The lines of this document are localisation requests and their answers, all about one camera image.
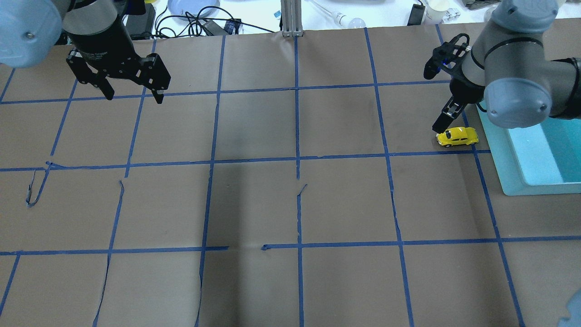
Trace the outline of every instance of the white table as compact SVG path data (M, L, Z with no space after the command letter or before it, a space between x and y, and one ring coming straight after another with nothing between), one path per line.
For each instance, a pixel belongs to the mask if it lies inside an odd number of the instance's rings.
M338 11L349 16L359 17L365 20L367 27L405 26L410 16L410 10L415 0L318 0L318 2L331 11ZM167 5L167 0L158 0L153 4L157 15ZM460 11L460 17L449 23L476 23L484 22L484 14L489 6L468 10L461 0L450 0L452 8ZM241 18L243 22L255 24L273 31L279 30L279 20L274 13L280 10L279 0L221 0L220 6L229 11L234 18ZM331 30L339 29L327 15L324 15L309 0L302 2L302 22L304 30ZM212 15L215 18L228 18L223 12ZM557 18L581 17L581 3L565 3L559 10ZM163 22L162 27L167 26L181 31L186 22L171 18ZM243 34L263 33L264 31L245 27Z

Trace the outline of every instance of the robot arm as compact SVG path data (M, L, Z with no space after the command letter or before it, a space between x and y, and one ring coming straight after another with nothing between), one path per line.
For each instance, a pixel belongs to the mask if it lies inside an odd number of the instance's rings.
M107 77L129 79L162 103L171 76L158 54L135 53L113 0L0 0L0 62L40 63L63 29L75 45L66 60L79 83L99 88L111 100Z
M443 132L467 104L483 98L490 121L503 128L581 118L581 59L544 58L542 35L557 10L555 0L505 0L472 48L460 34L434 49L424 77L432 79L440 69L450 73L452 97L432 129ZM462 37L467 40L458 45Z

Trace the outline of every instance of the black device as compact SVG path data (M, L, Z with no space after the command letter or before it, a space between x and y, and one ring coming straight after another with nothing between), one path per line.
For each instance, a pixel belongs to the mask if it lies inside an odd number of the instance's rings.
M214 35L228 35L220 25L216 24L213 20L208 20L206 23L202 24L202 30L206 32L207 36L214 36Z
M145 14L127 16L125 27L132 40L148 40L155 20L155 8L151 3L145 4Z
M242 25L242 19L228 19L226 25L224 25L224 30L230 35L239 34L240 26Z
M411 8L410 19L407 21L408 26L421 25L424 19L424 12L426 11L426 6L424 5L414 5Z

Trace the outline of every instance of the white cup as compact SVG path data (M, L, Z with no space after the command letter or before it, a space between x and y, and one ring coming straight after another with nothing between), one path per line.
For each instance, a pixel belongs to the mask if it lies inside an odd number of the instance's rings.
M424 20L424 24L440 23L448 9L450 9L450 2L448 0L429 0L426 5L426 19Z

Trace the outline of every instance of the metal stand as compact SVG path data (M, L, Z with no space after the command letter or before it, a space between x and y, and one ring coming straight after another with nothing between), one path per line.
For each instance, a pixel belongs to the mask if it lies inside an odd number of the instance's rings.
M303 36L303 23L300 15L301 0L281 0L282 36Z

